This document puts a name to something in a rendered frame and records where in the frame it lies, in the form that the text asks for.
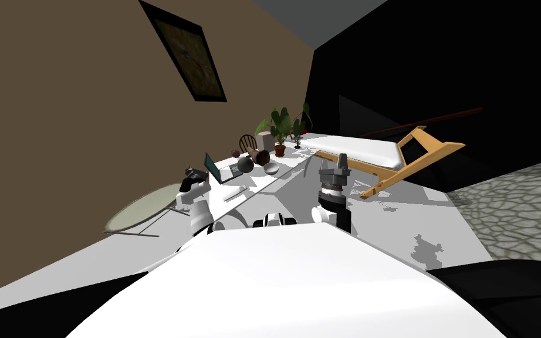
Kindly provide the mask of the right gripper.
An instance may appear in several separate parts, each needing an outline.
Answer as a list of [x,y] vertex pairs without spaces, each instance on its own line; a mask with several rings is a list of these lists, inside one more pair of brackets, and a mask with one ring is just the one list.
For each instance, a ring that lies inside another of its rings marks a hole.
[[347,178],[351,173],[347,162],[347,154],[340,153],[336,164],[337,168],[330,169],[328,161],[324,158],[321,159],[319,176],[322,185],[340,187],[347,185]]

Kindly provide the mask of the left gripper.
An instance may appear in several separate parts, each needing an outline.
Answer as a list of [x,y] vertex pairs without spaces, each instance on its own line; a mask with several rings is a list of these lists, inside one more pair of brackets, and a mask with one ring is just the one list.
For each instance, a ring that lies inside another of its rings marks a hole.
[[193,184],[205,182],[209,174],[207,172],[192,168],[190,165],[185,169],[186,177],[182,179],[179,192],[189,192]]

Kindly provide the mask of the open laptop with teal lid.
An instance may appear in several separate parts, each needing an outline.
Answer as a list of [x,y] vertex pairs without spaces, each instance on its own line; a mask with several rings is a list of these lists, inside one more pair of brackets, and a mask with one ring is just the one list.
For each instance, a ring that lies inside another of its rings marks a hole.
[[238,169],[237,163],[218,168],[208,153],[205,153],[204,165],[219,184],[223,184],[243,174]]

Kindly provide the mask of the wooden bed with white mattress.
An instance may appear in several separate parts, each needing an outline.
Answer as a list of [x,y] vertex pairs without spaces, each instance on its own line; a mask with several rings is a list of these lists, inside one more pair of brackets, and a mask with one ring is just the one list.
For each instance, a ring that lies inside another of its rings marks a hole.
[[[322,136],[304,140],[306,147],[316,149],[318,157],[337,163],[339,154],[347,154],[350,166],[378,177],[378,183],[360,194],[366,200],[397,182],[425,169],[431,164],[463,148],[462,143],[441,142],[424,131],[425,126],[415,127],[399,142],[368,140],[343,136]],[[402,147],[416,140],[426,153],[417,160],[406,163]]]

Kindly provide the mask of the white desk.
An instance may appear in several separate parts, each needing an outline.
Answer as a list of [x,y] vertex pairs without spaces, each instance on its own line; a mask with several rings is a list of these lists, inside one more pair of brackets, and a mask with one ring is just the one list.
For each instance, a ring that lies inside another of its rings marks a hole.
[[286,142],[285,145],[283,157],[277,158],[274,153],[270,154],[271,162],[279,166],[278,172],[274,175],[267,175],[261,166],[255,165],[250,173],[240,175],[223,184],[218,183],[214,177],[209,179],[211,190],[207,196],[209,209],[214,219],[220,219],[276,180],[288,178],[298,166],[319,151],[310,147],[295,149],[291,142]]

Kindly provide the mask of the small dark green plant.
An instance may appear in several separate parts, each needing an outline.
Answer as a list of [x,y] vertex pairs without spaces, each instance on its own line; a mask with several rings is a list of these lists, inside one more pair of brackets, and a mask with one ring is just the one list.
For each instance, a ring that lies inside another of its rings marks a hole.
[[305,133],[306,121],[303,119],[304,116],[311,122],[310,107],[307,103],[303,104],[302,112],[292,121],[291,139],[295,143],[295,149],[300,149],[300,143],[303,139],[302,135]]

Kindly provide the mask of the pale green round table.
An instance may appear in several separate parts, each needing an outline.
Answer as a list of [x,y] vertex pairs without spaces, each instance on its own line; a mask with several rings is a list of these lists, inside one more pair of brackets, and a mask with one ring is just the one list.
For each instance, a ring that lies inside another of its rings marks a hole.
[[107,222],[104,233],[147,236],[144,231],[170,211],[189,216],[176,209],[180,186],[179,183],[166,185],[131,202]]

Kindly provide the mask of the green plant in brown pot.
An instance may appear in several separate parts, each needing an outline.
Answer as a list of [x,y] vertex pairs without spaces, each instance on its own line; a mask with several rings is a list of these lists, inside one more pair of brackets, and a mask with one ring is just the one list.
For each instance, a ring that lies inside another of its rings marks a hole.
[[283,157],[285,155],[286,148],[284,145],[285,140],[292,132],[292,122],[289,117],[287,107],[282,107],[280,111],[276,111],[274,108],[273,112],[271,113],[271,122],[270,133],[278,143],[278,145],[274,146],[275,156]]

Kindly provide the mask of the green plant in pale pot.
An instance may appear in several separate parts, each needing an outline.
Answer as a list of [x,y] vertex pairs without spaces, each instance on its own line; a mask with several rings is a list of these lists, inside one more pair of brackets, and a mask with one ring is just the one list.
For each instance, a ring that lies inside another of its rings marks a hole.
[[268,125],[269,122],[264,119],[257,126],[255,130],[256,148],[260,151],[266,150],[272,152],[274,150],[275,139],[270,131],[266,130]]

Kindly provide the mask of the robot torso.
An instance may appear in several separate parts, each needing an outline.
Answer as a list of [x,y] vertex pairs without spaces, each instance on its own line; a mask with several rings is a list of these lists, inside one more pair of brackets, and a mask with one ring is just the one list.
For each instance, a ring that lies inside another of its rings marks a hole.
[[420,268],[327,223],[215,231],[67,338],[505,338]]

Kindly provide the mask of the black framed wall picture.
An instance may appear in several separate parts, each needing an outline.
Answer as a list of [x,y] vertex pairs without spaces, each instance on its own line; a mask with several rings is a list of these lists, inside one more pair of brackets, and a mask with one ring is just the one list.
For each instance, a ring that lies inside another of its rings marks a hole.
[[226,102],[201,26],[138,0],[196,102]]

